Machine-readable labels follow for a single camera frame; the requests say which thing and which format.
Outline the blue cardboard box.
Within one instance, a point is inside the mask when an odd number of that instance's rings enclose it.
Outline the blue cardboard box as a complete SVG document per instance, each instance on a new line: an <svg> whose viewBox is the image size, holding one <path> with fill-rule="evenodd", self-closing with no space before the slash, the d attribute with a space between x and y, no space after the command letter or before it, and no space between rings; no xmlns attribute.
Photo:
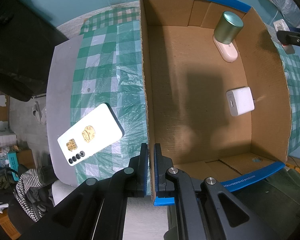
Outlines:
<svg viewBox="0 0 300 240"><path fill-rule="evenodd" d="M213 42L224 11L244 23L232 41L233 63ZM292 129L289 89L257 11L238 0L140 0L140 15L149 150L160 144L175 167L223 162L236 174L221 167L229 180L207 177L229 191L283 168ZM251 89L255 109L231 116L226 92L242 87Z"/></svg>

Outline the green metal tin can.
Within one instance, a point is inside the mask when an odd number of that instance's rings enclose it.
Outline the green metal tin can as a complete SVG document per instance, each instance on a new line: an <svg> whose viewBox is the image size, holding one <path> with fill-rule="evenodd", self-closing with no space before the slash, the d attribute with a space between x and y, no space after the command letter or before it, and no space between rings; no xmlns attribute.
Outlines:
<svg viewBox="0 0 300 240"><path fill-rule="evenodd" d="M223 44L230 44L244 27L242 19L231 11L224 11L219 19L214 38Z"/></svg>

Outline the white square charger block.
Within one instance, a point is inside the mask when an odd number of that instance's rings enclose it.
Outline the white square charger block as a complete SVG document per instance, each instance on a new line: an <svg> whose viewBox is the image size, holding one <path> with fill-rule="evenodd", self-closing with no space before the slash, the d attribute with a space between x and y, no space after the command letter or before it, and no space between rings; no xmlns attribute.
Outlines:
<svg viewBox="0 0 300 240"><path fill-rule="evenodd" d="M253 95L249 87L229 90L226 92L231 116L239 116L255 109Z"/></svg>

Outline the green checkered tablecloth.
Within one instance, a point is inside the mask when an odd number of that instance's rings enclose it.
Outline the green checkered tablecloth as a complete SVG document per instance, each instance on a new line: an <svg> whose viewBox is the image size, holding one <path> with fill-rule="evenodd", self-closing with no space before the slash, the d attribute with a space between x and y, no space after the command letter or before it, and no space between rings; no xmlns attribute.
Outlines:
<svg viewBox="0 0 300 240"><path fill-rule="evenodd" d="M74 166L78 184L89 177L99 180L111 177L138 155L137 144L147 142L138 5L97 10L99 13L87 19L80 29L83 40L72 82L71 125L107 102L119 115L119 121L127 125L127 132L120 141ZM276 38L271 39L279 51L290 92L292 131L288 154L291 154L300 147L300 59L296 54L286 54ZM221 176L225 175L221 167L236 174L218 160L177 165L193 178L204 179L213 174L219 180L229 180L230 175Z"/></svg>

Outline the white power strip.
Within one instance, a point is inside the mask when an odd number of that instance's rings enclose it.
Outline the white power strip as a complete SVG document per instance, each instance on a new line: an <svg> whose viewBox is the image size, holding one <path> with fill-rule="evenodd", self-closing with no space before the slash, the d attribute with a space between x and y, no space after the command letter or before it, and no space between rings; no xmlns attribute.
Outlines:
<svg viewBox="0 0 300 240"><path fill-rule="evenodd" d="M289 32L290 29L288 25L286 24L284 19L277 20L273 22L273 26L275 29L275 33L277 36L277 39L279 40L282 48L286 52L286 54L294 54L295 50L291 44L288 43L287 41L287 33Z"/></svg>

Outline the striped cloth pile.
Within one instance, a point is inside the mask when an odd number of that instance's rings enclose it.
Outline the striped cloth pile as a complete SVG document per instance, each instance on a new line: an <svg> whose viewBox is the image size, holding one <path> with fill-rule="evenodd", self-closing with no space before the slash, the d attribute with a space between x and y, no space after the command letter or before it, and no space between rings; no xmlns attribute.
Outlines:
<svg viewBox="0 0 300 240"><path fill-rule="evenodd" d="M53 208L52 184L57 180L52 165L39 168L18 166L19 180L14 189L14 197L35 222Z"/></svg>

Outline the pink white oval case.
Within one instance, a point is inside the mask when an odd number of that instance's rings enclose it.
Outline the pink white oval case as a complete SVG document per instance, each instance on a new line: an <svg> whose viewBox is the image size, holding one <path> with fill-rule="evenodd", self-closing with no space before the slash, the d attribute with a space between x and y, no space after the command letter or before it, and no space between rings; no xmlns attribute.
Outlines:
<svg viewBox="0 0 300 240"><path fill-rule="evenodd" d="M217 49L224 61L226 61L228 63L233 63L234 61L237 60L238 52L232 42L230 42L229 44L224 44L222 42L217 41L214 36L213 36L213 42L214 42L215 46L217 47Z"/></svg>

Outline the white smartphone with stickers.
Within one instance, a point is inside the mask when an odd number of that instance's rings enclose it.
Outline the white smartphone with stickers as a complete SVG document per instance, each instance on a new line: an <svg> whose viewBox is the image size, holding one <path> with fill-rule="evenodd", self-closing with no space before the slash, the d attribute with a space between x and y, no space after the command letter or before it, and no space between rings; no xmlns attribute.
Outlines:
<svg viewBox="0 0 300 240"><path fill-rule="evenodd" d="M124 134L111 107L102 103L65 131L57 141L67 164L75 166L119 141Z"/></svg>

